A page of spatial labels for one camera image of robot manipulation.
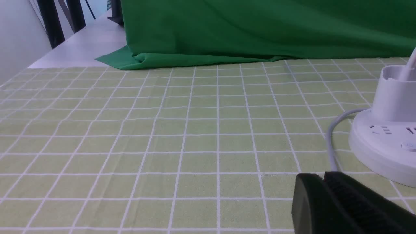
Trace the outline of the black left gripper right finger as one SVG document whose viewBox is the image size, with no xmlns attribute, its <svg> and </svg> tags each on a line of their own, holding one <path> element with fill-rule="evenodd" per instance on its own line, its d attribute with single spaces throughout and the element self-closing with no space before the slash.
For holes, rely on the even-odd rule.
<svg viewBox="0 0 416 234">
<path fill-rule="evenodd" d="M 342 172 L 325 172 L 324 181 L 366 234 L 414 234 L 415 215 Z"/>
</svg>

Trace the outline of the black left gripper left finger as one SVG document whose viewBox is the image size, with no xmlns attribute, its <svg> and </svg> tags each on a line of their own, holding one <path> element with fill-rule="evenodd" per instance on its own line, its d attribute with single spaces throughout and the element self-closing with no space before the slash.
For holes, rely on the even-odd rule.
<svg viewBox="0 0 416 234">
<path fill-rule="evenodd" d="M 317 174 L 296 176 L 291 215 L 296 234 L 358 233 L 358 226 Z"/>
</svg>

